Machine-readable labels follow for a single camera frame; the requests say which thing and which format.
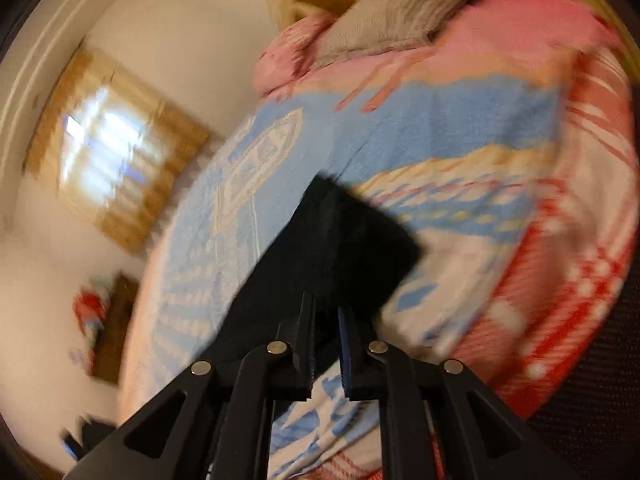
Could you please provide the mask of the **blue pink patterned bedspread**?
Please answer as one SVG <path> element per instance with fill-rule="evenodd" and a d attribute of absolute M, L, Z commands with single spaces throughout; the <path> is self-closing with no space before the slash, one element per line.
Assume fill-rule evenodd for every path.
<path fill-rule="evenodd" d="M 262 97 L 183 197 L 142 278 L 127 420 L 219 330 L 318 172 L 419 237 L 378 326 L 455 358 L 522 417 L 620 293 L 639 163 L 616 31 L 575 0 L 477 0 L 427 47 L 313 68 Z"/>

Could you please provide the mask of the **black pants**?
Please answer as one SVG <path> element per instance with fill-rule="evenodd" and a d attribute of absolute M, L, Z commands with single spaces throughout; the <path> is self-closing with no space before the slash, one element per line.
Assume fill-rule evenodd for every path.
<path fill-rule="evenodd" d="M 286 342 L 304 388 L 340 355 L 338 318 L 365 330 L 421 255 L 414 238 L 334 180 L 314 177 L 259 258 L 210 346 L 215 364 Z"/>

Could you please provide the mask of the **pink floral pillow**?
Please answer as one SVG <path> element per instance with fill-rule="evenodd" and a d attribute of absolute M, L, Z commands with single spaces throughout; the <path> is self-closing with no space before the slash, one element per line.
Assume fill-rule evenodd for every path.
<path fill-rule="evenodd" d="M 335 22 L 332 14 L 312 14 L 274 38 L 254 68 L 253 84 L 257 93 L 268 96 L 304 76 L 314 65 L 321 38 Z"/>

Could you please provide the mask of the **dark wooden desk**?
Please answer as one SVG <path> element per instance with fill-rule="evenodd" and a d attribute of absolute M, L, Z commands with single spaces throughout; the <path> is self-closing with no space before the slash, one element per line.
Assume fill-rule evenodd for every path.
<path fill-rule="evenodd" d="M 138 290 L 138 281 L 122 273 L 116 276 L 110 306 L 92 350 L 90 377 L 118 385 L 125 341 Z"/>

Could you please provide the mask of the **red gift bag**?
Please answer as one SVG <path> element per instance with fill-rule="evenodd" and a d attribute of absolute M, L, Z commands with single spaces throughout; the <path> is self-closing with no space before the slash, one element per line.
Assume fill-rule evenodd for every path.
<path fill-rule="evenodd" d="M 88 284 L 81 286 L 74 297 L 73 312 L 89 350 L 94 349 L 99 334 L 104 329 L 112 290 L 113 281 L 110 278 L 94 276 Z"/>

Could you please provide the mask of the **beige patterned window curtain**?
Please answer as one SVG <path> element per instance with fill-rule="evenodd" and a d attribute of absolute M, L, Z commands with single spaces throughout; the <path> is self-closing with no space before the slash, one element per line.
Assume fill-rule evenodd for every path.
<path fill-rule="evenodd" d="M 210 132 L 99 50 L 79 47 L 54 85 L 25 170 L 135 254 Z"/>

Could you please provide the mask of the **striped grey pillow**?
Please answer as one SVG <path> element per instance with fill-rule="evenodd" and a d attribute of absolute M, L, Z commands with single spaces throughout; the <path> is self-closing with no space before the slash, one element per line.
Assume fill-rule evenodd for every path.
<path fill-rule="evenodd" d="M 317 42 L 314 68 L 429 46 L 473 0 L 359 0 Z"/>

